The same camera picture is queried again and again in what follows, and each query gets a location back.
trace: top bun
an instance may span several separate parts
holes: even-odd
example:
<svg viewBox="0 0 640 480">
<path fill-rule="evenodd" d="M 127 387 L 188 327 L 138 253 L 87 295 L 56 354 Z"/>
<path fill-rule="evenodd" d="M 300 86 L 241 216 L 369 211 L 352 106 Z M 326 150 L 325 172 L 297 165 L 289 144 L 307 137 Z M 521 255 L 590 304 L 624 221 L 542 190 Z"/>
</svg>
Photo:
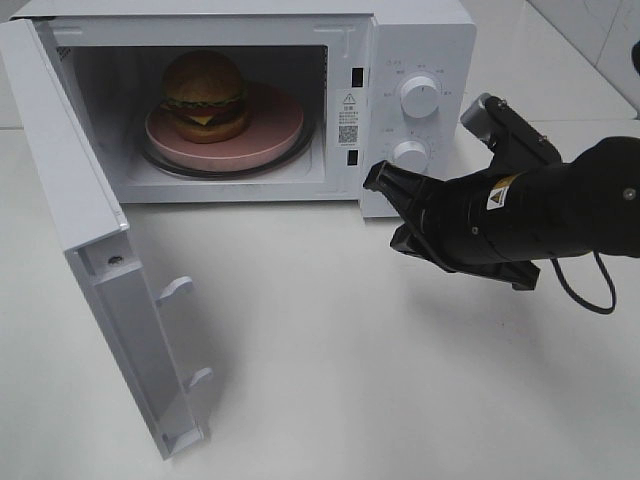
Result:
<svg viewBox="0 0 640 480">
<path fill-rule="evenodd" d="M 165 96 L 179 102 L 217 103 L 239 96 L 244 80 L 224 55 L 198 50 L 185 53 L 167 67 L 162 89 Z"/>
</svg>

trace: qr code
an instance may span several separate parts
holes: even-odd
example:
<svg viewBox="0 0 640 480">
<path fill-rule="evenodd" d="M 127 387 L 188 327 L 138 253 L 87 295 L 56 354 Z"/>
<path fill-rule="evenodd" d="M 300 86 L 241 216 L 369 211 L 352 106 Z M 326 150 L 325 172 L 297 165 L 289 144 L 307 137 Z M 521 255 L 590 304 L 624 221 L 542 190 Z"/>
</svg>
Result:
<svg viewBox="0 0 640 480">
<path fill-rule="evenodd" d="M 358 143 L 358 126 L 338 127 L 338 143 Z"/>
</svg>

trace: yellow warning sticker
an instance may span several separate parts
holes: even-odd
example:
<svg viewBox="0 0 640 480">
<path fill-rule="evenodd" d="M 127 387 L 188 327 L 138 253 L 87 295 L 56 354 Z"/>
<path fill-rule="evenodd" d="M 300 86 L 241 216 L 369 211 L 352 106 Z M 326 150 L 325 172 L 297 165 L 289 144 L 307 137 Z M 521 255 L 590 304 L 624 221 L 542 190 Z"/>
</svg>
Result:
<svg viewBox="0 0 640 480">
<path fill-rule="evenodd" d="M 517 173 L 516 175 L 505 177 L 493 186 L 491 192 L 489 192 L 489 197 L 487 198 L 487 210 L 495 210 L 496 208 L 504 207 L 509 187 L 518 175 L 520 174 Z"/>
</svg>

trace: pink plate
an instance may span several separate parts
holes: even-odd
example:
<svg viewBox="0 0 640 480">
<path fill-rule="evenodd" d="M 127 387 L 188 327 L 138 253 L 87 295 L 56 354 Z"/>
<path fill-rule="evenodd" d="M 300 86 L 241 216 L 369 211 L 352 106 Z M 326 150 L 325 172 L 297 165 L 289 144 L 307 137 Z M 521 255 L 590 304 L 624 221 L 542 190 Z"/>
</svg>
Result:
<svg viewBox="0 0 640 480">
<path fill-rule="evenodd" d="M 156 108 L 146 119 L 155 148 L 178 165 L 208 172 L 238 172 L 272 162 L 296 142 L 304 114 L 290 95 L 262 83 L 249 84 L 249 127 L 224 142 L 193 143 L 174 132 L 166 114 Z"/>
</svg>

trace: bottom bun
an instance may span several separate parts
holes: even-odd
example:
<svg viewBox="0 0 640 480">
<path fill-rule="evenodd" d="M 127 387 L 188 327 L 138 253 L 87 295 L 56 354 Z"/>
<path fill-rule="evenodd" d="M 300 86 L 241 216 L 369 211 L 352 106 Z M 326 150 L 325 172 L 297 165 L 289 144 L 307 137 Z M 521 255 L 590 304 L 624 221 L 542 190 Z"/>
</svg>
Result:
<svg viewBox="0 0 640 480">
<path fill-rule="evenodd" d="M 193 143 L 214 143 L 229 140 L 241 134 L 249 125 L 250 119 L 249 111 L 246 109 L 230 122 L 212 125 L 210 127 L 194 125 L 171 114 L 168 114 L 168 117 L 176 133 L 185 140 Z"/>
</svg>

